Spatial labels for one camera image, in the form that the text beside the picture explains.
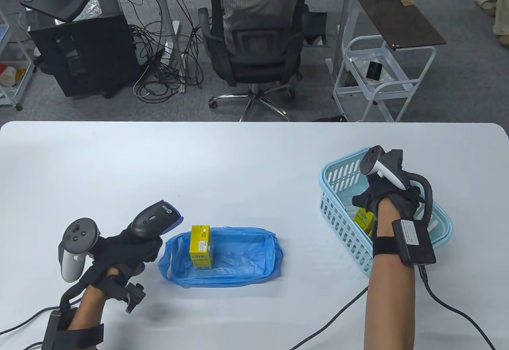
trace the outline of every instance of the chair wheel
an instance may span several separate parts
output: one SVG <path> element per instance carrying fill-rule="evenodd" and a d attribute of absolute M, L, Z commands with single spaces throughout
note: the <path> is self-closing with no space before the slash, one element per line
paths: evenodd
<path fill-rule="evenodd" d="M 288 89 L 286 94 L 285 94 L 285 99 L 287 101 L 293 101 L 295 99 L 296 95 L 295 95 L 295 90 L 293 89 Z"/>

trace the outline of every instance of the black strap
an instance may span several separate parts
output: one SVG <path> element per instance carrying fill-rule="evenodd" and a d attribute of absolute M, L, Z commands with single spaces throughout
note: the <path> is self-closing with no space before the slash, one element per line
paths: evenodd
<path fill-rule="evenodd" d="M 91 348 L 103 341 L 104 324 L 81 330 L 58 331 L 53 350 L 80 350 Z"/>
<path fill-rule="evenodd" d="M 395 237 L 375 237 L 373 239 L 373 257 L 379 254 L 399 254 Z"/>

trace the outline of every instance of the gray carpet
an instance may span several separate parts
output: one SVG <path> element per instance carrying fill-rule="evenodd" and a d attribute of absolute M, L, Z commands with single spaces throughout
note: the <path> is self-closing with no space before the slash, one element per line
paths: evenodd
<path fill-rule="evenodd" d="M 202 6 L 210 6 L 210 0 L 186 0 L 193 15 Z M 334 25 L 337 24 L 342 0 L 308 0 L 312 11 L 329 12 L 328 33 L 333 41 Z M 492 33 L 493 19 L 485 16 L 474 0 L 415 0 L 425 16 L 447 40 L 438 48 L 435 62 L 425 81 L 410 103 L 403 121 L 419 122 L 490 122 L 498 123 L 509 131 L 509 50 L 495 39 Z M 170 10 L 175 19 L 183 19 L 182 12 L 173 0 Z M 0 5 L 6 12 L 15 12 L 15 2 L 3 0 Z M 138 23 L 131 5 L 124 5 L 130 23 Z M 158 19 L 157 5 L 146 1 L 138 8 L 144 23 Z M 189 31 L 184 25 L 183 32 Z M 360 17 L 356 35 L 373 34 L 373 26 L 367 17 Z M 331 99 L 332 84 L 327 76 L 324 58 L 331 55 L 330 48 L 308 48 L 302 54 L 302 81 L 292 80 L 297 99 L 286 102 L 278 94 L 272 99 L 284 106 L 294 121 L 312 121 L 320 117 L 338 114 Z M 221 104 L 209 110 L 207 99 L 220 92 L 231 91 L 218 79 L 207 61 L 200 54 L 205 75 L 202 89 L 188 87 L 185 94 L 178 94 L 160 105 L 148 105 L 138 100 L 131 88 L 121 90 L 113 99 L 99 95 L 83 99 L 67 98 L 53 77 L 37 72 L 26 96 L 24 110 L 16 112 L 12 107 L 0 107 L 0 126 L 8 121 L 236 121 L 243 111 L 241 103 L 229 106 Z M 418 73 L 420 56 L 402 57 L 403 67 L 409 74 Z M 362 99 L 346 100 L 347 109 L 357 117 L 365 105 Z M 393 101 L 389 109 L 397 111 L 400 102 Z M 380 118 L 376 110 L 369 116 Z M 255 121 L 279 121 L 278 116 L 264 109 L 256 109 L 251 119 Z"/>

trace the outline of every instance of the black glove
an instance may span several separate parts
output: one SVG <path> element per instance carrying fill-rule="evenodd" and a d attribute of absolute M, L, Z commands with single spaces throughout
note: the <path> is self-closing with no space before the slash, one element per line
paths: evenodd
<path fill-rule="evenodd" d="M 419 202 L 424 203 L 420 197 L 420 188 L 411 186 L 408 190 L 400 190 L 386 178 L 378 174 L 367 176 L 369 187 L 362 194 L 352 198 L 352 204 L 364 208 L 378 217 L 378 204 L 382 199 L 389 198 L 394 207 L 399 211 L 401 218 L 412 220 L 415 211 L 419 208 Z"/>
<path fill-rule="evenodd" d="M 136 237 L 131 228 L 123 230 L 118 236 L 99 238 L 91 250 L 94 261 L 81 277 L 80 282 L 96 286 L 111 267 L 117 268 L 120 275 L 117 283 L 125 286 L 129 279 L 144 269 L 144 263 L 155 261 L 162 245 L 162 239 L 142 240 Z"/>

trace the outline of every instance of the white vr controller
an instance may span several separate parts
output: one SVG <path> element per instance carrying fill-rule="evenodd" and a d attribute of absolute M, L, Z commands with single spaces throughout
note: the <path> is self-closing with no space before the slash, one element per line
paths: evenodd
<path fill-rule="evenodd" d="M 360 162 L 360 173 L 366 176 L 378 173 L 380 177 L 386 177 L 400 190 L 408 190 L 410 180 L 401 167 L 402 154 L 398 155 L 400 151 L 393 150 L 394 155 L 391 155 L 386 154 L 381 146 L 370 148 Z"/>
<path fill-rule="evenodd" d="M 85 259 L 100 234 L 95 221 L 89 218 L 78 219 L 67 227 L 58 245 L 58 261 L 65 281 L 75 282 L 81 277 Z"/>

